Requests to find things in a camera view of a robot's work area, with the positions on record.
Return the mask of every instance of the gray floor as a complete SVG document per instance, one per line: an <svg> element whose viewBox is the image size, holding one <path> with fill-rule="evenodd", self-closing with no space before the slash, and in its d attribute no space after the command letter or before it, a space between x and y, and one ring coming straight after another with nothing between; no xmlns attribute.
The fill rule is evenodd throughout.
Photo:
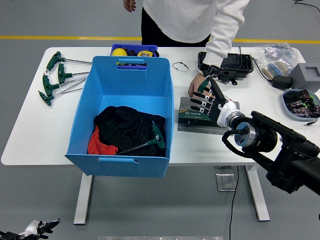
<svg viewBox="0 0 320 240"><path fill-rule="evenodd" d="M136 2L137 11L130 14L120 0L2 0L0 36L139 37L142 1ZM317 0L304 2L320 7ZM320 39L320 13L309 6L295 5L292 0L252 0L244 15L246 23L237 39ZM0 154L47 48L114 43L120 41L0 39ZM320 62L319 44L291 46L300 50L307 63ZM306 187L287 194L271 186L265 170L260 169L258 174L271 221L258 222L244 168L239 170L232 239L319 239L317 194ZM164 179L95 177L87 223L74 226L82 175L77 167L1 164L0 231L20 233L34 219L61 218L49 239L94 240L98 236L228 239L232 193L217 191L215 173L221 171L214 167L169 167Z"/></svg>

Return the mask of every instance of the person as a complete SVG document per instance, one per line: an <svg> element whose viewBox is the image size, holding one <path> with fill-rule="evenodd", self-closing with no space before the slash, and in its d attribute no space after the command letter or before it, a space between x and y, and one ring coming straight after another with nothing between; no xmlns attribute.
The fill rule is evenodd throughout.
<svg viewBox="0 0 320 240"><path fill-rule="evenodd" d="M249 0L143 0L142 45L158 47L204 47L206 56L190 83L188 95L198 90L207 70L217 77L220 65L232 48L232 41L245 23L243 11ZM135 0L123 0L130 13Z"/></svg>

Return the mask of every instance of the basket handle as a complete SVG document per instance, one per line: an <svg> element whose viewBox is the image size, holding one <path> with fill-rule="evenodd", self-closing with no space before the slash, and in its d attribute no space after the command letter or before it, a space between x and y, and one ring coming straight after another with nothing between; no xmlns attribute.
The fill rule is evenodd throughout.
<svg viewBox="0 0 320 240"><path fill-rule="evenodd" d="M138 164L138 161L133 158L122 158L122 157L99 157L97 160L99 163L120 163L120 164Z"/></svg>
<svg viewBox="0 0 320 240"><path fill-rule="evenodd" d="M147 70L147 64L144 59L137 58L120 58L116 62L118 70Z"/></svg>

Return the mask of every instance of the white sweatshirt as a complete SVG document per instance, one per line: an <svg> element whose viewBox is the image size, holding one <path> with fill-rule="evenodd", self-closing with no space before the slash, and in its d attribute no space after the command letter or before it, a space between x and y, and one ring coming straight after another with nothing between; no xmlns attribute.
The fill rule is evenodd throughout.
<svg viewBox="0 0 320 240"><path fill-rule="evenodd" d="M245 23L249 0L143 0L143 7L172 40L198 43L210 34L203 63L220 66Z"/></svg>

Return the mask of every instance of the power adapter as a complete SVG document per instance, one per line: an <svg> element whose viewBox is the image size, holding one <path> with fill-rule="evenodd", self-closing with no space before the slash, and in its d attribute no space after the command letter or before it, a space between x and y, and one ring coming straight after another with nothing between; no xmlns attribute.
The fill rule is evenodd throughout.
<svg viewBox="0 0 320 240"><path fill-rule="evenodd" d="M291 76L274 76L272 79L272 87L276 89L289 89L293 83L294 79Z"/></svg>

